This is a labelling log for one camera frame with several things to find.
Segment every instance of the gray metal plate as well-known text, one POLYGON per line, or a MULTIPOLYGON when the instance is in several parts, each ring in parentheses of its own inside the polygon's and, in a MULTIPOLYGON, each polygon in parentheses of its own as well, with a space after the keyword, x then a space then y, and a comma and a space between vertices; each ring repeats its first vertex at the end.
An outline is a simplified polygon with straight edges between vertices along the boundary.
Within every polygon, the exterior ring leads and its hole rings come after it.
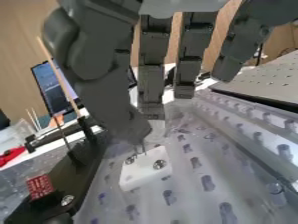
MULTIPOLYGON (((126 153, 114 153, 127 147, 115 144, 106 151, 74 223, 290 224, 298 219, 296 204, 290 200, 292 194, 287 191, 270 193, 276 179, 242 154, 239 144, 205 122, 209 118, 205 120, 197 115, 197 111, 203 112, 197 103, 202 104, 198 97, 185 104, 173 103, 165 107, 170 118, 161 144, 171 161, 171 176, 122 192, 118 177, 122 161, 131 152, 127 149, 126 153)), ((210 119, 219 124, 219 119, 213 116, 210 119)), ((236 122, 236 114, 230 115, 230 119, 236 122)), ((240 145, 252 147, 246 132, 238 132, 227 124, 225 127, 239 134, 232 137, 240 145)))
POLYGON ((230 83, 210 88, 298 104, 298 51, 251 70, 243 70, 230 83))

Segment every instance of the screw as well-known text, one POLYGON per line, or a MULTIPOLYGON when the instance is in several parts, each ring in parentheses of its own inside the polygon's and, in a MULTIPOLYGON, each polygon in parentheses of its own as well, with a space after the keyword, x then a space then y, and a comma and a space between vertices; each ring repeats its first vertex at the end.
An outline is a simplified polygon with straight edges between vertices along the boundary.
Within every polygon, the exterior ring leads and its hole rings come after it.
POLYGON ((158 159, 153 164, 153 169, 159 170, 166 166, 166 161, 162 159, 158 159))
POLYGON ((62 201, 61 201, 61 206, 69 205, 72 203, 73 199, 74 199, 73 195, 64 196, 62 201))
POLYGON ((135 157, 134 155, 127 157, 127 159, 125 160, 126 165, 130 165, 134 163, 134 157, 135 157))

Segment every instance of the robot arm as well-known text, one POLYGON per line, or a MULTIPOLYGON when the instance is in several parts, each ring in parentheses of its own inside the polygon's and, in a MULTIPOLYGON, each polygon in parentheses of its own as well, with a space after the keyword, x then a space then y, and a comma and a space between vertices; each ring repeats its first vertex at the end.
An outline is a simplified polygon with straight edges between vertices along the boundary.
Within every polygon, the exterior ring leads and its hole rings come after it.
POLYGON ((298 17, 295 0, 244 0, 230 24, 211 77, 230 82, 275 26, 298 17))
POLYGON ((60 5, 44 23, 45 46, 98 125, 139 144, 150 125, 130 105, 125 74, 141 4, 76 0, 60 5))
MULTIPOLYGON (((209 45, 223 0, 61 0, 48 17, 42 40, 90 115, 114 136, 139 144, 150 133, 149 119, 162 115, 162 57, 170 16, 182 11, 174 96, 191 98, 198 64, 209 45), (130 105, 125 71, 133 27, 142 16, 138 103, 130 105)), ((274 26, 296 18, 296 0, 244 0, 230 24, 213 78, 228 82, 264 42, 274 26)))

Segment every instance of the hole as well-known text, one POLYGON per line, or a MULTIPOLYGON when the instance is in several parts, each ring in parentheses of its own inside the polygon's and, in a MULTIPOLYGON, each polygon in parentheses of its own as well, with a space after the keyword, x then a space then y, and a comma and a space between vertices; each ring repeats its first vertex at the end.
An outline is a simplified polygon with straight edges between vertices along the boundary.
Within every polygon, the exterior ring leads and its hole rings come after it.
POLYGON ((240 129, 240 128, 243 127, 243 124, 239 123, 239 124, 235 125, 235 127, 236 127, 238 129, 240 129))
POLYGON ((94 219, 91 219, 90 220, 90 224, 98 224, 99 222, 98 222, 98 219, 97 218, 94 218, 94 219))
POLYGON ((177 201, 177 198, 174 197, 173 191, 171 190, 165 190, 163 193, 163 198, 165 198, 165 203, 167 206, 173 205, 177 201))
POLYGON ((256 143, 262 143, 262 132, 254 132, 252 139, 256 143))
POLYGON ((219 213, 221 213, 221 219, 222 223, 225 224, 236 224, 238 219, 232 212, 231 204, 227 202, 223 202, 219 204, 219 213))
POLYGON ((139 212, 137 211, 135 205, 129 205, 125 210, 126 210, 129 220, 130 221, 135 220, 137 217, 139 216, 139 212))
POLYGON ((114 166, 114 162, 110 162, 110 163, 109 163, 109 168, 111 169, 113 166, 114 166))
POLYGON ((214 190, 215 184, 213 183, 210 175, 202 176, 201 182, 202 182, 203 191, 213 191, 214 190))
POLYGON ((187 131, 182 128, 178 130, 178 132, 182 133, 182 134, 190 134, 190 131, 187 131))
POLYGON ((198 160, 198 157, 193 157, 193 158, 190 159, 190 163, 191 163, 193 169, 197 169, 198 167, 202 166, 202 164, 201 164, 201 162, 199 162, 199 160, 198 160))
POLYGON ((166 176, 166 177, 162 177, 161 180, 162 180, 162 181, 166 181, 169 178, 170 178, 170 175, 166 176))
POLYGON ((183 141, 185 140, 183 135, 178 135, 177 139, 178 139, 179 142, 183 141))
POLYGON ((282 159, 284 159, 286 161, 291 162, 292 161, 292 154, 291 154, 291 150, 290 150, 290 146, 286 144, 280 144, 276 146, 278 149, 278 154, 279 157, 282 159))
POLYGON ((101 193, 101 194, 98 195, 98 201, 99 201, 99 204, 101 204, 101 205, 105 204, 105 199, 106 199, 106 194, 105 194, 105 193, 101 193))
POLYGON ((125 181, 129 181, 129 180, 131 180, 133 179, 133 176, 131 175, 127 175, 126 177, 125 177, 125 181))
POLYGON ((193 149, 190 147, 190 144, 183 145, 183 153, 189 153, 191 151, 193 151, 193 149))
POLYGON ((105 176, 105 182, 107 182, 107 181, 109 181, 109 175, 105 176))

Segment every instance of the desk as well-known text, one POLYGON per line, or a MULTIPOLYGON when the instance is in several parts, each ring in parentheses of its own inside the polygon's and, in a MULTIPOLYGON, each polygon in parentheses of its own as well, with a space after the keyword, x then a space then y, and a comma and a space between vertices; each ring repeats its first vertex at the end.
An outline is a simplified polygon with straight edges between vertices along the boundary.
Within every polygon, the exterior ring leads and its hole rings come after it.
MULTIPOLYGON (((79 111, 81 111, 81 114, 83 116, 87 116, 89 115, 89 113, 87 113, 87 111, 86 111, 85 108, 82 108, 79 111)), ((65 125, 61 128, 64 129, 64 128, 69 127, 70 125, 76 124, 76 123, 77 123, 77 120, 72 120, 68 123, 65 123, 65 125)), ((98 126, 93 126, 91 127, 91 131, 94 133, 98 133, 101 131, 101 128, 98 126)), ((81 138, 83 138, 83 136, 85 135, 83 135, 82 131, 79 131, 79 132, 69 135, 66 137, 66 140, 68 140, 69 143, 72 143, 72 142, 76 142, 77 140, 79 140, 81 138)), ((22 152, 12 161, 9 161, 5 164, 5 166, 2 166, 0 168, 0 171, 8 169, 10 167, 13 167, 14 165, 17 165, 18 163, 21 163, 21 162, 24 162, 26 160, 30 160, 30 159, 38 157, 44 153, 46 153, 46 152, 49 152, 49 151, 60 148, 64 145, 65 145, 64 140, 62 139, 58 139, 58 140, 50 142, 49 144, 42 145, 41 147, 36 148, 36 151, 33 153, 28 153, 28 151, 22 152)))

